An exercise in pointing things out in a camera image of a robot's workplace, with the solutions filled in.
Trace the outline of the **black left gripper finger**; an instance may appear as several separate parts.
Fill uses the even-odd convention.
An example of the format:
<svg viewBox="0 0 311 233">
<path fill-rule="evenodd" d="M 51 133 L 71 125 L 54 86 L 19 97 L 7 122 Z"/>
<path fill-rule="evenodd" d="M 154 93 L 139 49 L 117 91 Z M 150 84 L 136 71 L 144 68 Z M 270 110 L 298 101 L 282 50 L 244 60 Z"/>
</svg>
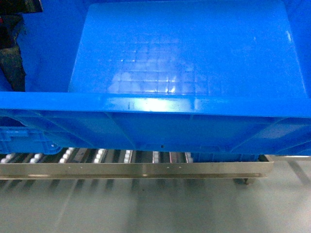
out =
<svg viewBox="0 0 311 233">
<path fill-rule="evenodd" d="M 0 69 L 11 89 L 25 91 L 26 73 L 17 38 L 23 26 L 23 14 L 41 13 L 40 0 L 2 0 L 0 2 Z"/>
</svg>

